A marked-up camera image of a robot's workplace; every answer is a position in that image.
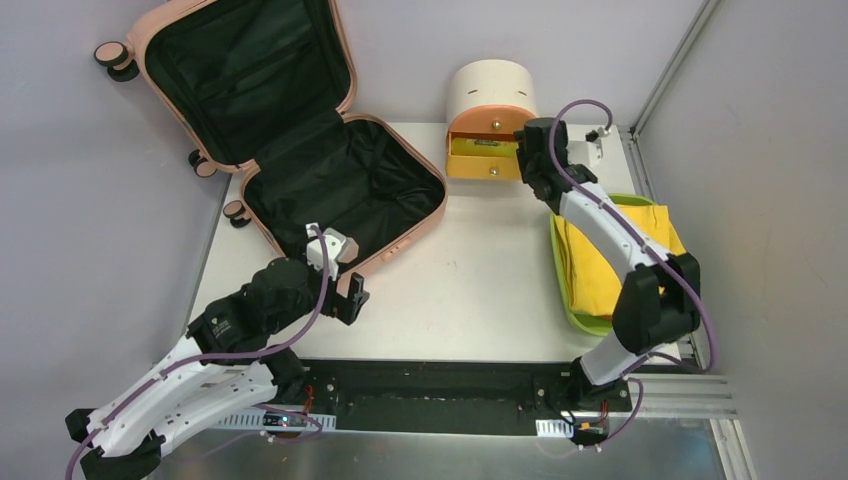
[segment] yellow cloth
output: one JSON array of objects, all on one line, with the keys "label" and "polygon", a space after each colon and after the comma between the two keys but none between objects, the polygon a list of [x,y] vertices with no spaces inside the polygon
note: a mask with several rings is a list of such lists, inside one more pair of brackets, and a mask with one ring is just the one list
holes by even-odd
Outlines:
[{"label": "yellow cloth", "polygon": [[[671,225],[664,205],[619,208],[633,223],[671,253],[685,253],[680,237]],[[575,313],[598,317],[611,316],[621,293],[621,282],[592,242],[574,225],[556,217],[560,254],[565,259],[565,284],[568,308]]]}]

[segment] tabletop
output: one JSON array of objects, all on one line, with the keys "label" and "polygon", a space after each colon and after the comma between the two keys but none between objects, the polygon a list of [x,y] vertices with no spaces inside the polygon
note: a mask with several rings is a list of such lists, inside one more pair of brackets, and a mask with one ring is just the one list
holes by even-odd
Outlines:
[{"label": "tabletop", "polygon": [[[446,126],[391,123],[444,173]],[[569,125],[577,138],[596,126]],[[609,193],[634,193],[618,131],[603,140],[592,171]],[[225,203],[238,200],[241,174]],[[568,323],[550,238],[550,210],[520,182],[448,179],[448,202],[432,233],[365,281],[371,298],[346,326],[319,318],[293,347],[301,358],[470,362],[564,362],[600,341]],[[221,215],[190,318],[237,291],[276,257],[258,229]],[[305,318],[273,336],[279,343]],[[679,357],[676,345],[664,352]]]}]

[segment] pink suitcase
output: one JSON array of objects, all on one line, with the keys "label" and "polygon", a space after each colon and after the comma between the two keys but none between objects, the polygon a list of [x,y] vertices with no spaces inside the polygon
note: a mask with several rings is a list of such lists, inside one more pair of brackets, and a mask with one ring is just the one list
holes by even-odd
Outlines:
[{"label": "pink suitcase", "polygon": [[139,72],[199,147],[195,172],[245,172],[235,226],[253,220],[281,255],[304,225],[353,238],[342,268],[367,276],[429,232],[444,178],[379,118],[347,113],[356,74],[334,0],[172,0],[142,16],[97,61],[116,81]]}]

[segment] green tray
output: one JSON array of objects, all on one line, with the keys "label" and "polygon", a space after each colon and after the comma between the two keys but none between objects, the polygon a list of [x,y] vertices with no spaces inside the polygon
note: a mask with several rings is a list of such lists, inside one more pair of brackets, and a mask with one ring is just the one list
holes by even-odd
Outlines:
[{"label": "green tray", "polygon": [[[639,195],[611,193],[610,199],[612,199],[616,205],[630,205],[634,207],[656,205],[656,203],[654,203],[654,201],[650,198],[640,197]],[[605,337],[612,331],[612,322],[594,315],[574,313],[568,309],[568,291],[565,288],[565,259],[559,255],[555,218],[556,215],[551,214],[551,246],[554,251],[554,266],[557,271],[557,280],[559,281],[559,291],[562,295],[562,306],[565,309],[565,315],[568,317],[568,321],[580,330],[583,330],[590,335]]]}]

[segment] suitcase zipper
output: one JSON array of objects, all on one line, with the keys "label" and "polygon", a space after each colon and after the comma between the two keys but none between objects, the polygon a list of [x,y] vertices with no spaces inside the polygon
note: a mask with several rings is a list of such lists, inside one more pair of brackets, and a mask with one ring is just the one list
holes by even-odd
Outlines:
[{"label": "suitcase zipper", "polygon": [[262,70],[263,68],[273,64],[274,62],[279,62],[285,59],[286,57],[293,57],[294,55],[303,52],[310,45],[312,45],[311,41],[302,40],[294,45],[290,45],[288,48],[284,48],[270,55],[267,55],[253,62],[247,67],[241,69],[240,71],[232,73],[224,78],[218,79],[217,81],[202,88],[197,92],[197,99],[200,102],[208,100],[209,98],[214,97],[215,95],[226,90],[232,84],[253,75],[254,73]]}]

